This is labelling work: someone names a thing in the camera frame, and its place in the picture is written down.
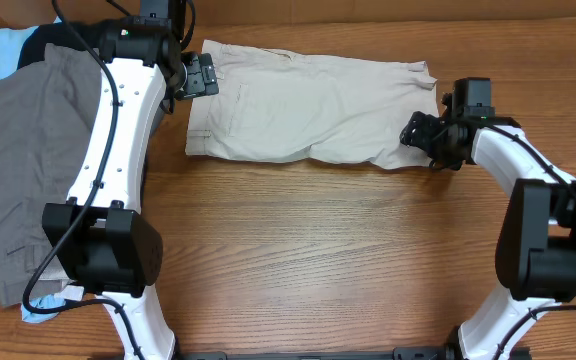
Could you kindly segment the beige cotton shorts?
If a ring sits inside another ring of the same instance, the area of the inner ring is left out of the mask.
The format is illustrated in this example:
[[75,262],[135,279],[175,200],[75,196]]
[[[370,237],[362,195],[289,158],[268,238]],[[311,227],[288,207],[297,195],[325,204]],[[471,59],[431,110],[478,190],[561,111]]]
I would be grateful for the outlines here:
[[219,91],[193,101],[186,153],[226,160],[331,164],[386,170],[425,166],[401,143],[412,114],[438,113],[425,62],[305,55],[207,40]]

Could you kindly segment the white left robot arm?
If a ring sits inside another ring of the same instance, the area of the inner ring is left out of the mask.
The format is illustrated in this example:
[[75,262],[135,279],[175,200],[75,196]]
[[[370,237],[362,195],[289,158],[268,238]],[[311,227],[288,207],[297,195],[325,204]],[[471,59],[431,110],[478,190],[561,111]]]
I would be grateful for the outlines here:
[[29,283],[59,260],[86,296],[66,309],[102,305],[126,359],[182,356],[155,288],[162,238],[142,216],[141,196],[158,116],[219,91],[211,56],[187,49],[195,22],[191,1],[143,1],[138,14],[110,21],[95,45],[82,43],[100,67],[96,118],[65,201],[42,214],[52,250]]

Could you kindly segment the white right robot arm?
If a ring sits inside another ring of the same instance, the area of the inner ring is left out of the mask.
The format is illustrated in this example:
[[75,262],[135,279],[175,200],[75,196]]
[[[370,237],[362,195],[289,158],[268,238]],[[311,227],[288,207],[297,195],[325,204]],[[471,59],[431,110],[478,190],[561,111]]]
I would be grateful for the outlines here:
[[528,359],[521,338],[550,312],[576,311],[576,178],[499,116],[487,78],[462,78],[439,116],[416,111],[400,134],[433,170],[478,165],[509,197],[495,252],[497,286],[441,346],[397,347],[395,359]]

